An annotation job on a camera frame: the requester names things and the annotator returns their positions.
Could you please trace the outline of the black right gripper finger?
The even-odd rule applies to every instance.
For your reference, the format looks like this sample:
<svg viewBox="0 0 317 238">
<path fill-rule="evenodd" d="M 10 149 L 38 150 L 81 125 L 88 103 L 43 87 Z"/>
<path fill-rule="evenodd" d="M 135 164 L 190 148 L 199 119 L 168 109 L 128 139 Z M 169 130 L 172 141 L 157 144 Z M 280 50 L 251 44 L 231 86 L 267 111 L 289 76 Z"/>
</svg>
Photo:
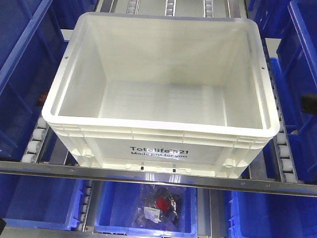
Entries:
<svg viewBox="0 0 317 238">
<path fill-rule="evenodd" d="M 305 94 L 301 96 L 301 109 L 305 113 L 317 112 L 317 95 Z"/>
</svg>

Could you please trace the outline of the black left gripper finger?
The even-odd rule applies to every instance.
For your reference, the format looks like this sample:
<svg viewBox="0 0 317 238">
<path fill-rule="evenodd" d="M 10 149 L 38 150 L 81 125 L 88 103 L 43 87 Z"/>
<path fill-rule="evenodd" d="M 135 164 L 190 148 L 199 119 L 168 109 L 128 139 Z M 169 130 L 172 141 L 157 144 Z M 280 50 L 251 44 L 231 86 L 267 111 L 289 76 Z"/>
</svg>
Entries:
<svg viewBox="0 0 317 238">
<path fill-rule="evenodd" d="M 0 235 L 4 231 L 5 227 L 6 227 L 6 221 L 3 218 L 0 218 Z"/>
</svg>

